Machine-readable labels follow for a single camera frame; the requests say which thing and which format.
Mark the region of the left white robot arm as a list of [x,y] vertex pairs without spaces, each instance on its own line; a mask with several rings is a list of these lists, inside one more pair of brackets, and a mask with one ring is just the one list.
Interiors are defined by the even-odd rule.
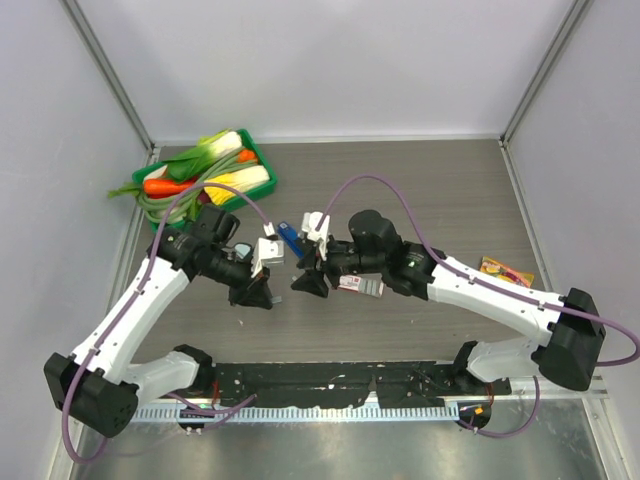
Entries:
[[71,354],[54,353],[44,375],[64,419],[75,419],[106,438],[119,435],[136,410],[160,397],[183,391],[205,397],[215,383],[210,355],[179,345],[164,357],[135,364],[132,358],[159,317],[197,277],[228,287],[233,306],[269,310],[268,264],[283,258],[272,222],[244,253],[230,249],[240,225],[237,217],[205,206],[185,229],[157,230],[140,269],[100,325]]

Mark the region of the light blue white stapler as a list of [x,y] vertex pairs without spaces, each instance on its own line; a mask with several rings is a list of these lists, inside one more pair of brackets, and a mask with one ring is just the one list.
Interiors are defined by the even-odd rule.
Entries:
[[240,262],[250,263],[253,258],[254,247],[245,242],[238,242],[233,246],[235,258]]

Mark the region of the blue black stapler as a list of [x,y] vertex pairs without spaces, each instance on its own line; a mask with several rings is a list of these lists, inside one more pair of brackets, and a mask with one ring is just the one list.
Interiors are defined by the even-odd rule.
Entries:
[[277,226],[277,232],[282,241],[298,259],[302,259],[305,256],[303,238],[299,236],[291,224],[286,221],[280,222]]

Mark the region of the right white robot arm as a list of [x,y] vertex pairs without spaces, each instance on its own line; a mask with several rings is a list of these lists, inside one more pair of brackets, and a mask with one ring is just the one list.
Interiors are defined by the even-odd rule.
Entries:
[[536,374],[569,390],[589,389],[606,337],[590,294],[573,288],[560,295],[503,282],[402,239],[375,210],[351,217],[348,241],[335,239],[328,223],[320,212],[305,213],[299,240],[304,255],[298,262],[303,273],[292,289],[325,298],[347,274],[378,274],[397,294],[460,307],[518,332],[511,340],[463,344],[451,371],[462,394]]

